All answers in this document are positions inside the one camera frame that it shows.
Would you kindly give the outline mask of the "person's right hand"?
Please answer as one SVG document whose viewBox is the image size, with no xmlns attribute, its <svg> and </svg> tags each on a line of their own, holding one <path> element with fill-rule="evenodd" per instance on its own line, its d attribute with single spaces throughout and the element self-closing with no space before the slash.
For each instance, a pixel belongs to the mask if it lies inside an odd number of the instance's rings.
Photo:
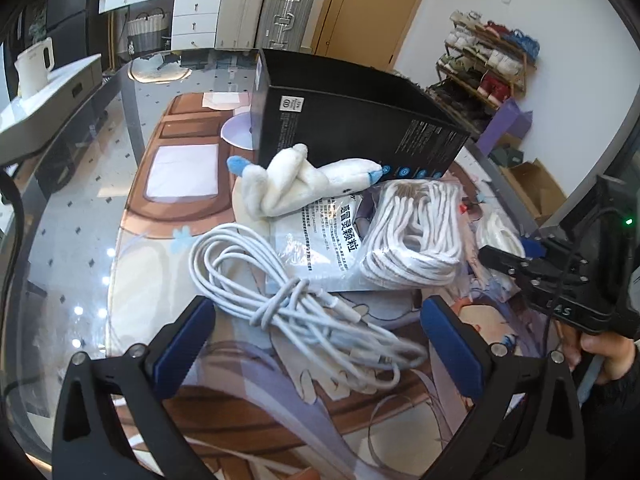
<svg viewBox="0 0 640 480">
<path fill-rule="evenodd" d="M 562 352 L 571 370 L 580 363 L 582 354 L 587 352 L 604 359 L 596 380 L 599 385 L 619 380 L 629 372 L 637 351 L 632 339 L 610 332 L 589 335 L 560 322 L 555 322 L 555 326 L 560 336 Z"/>
</svg>

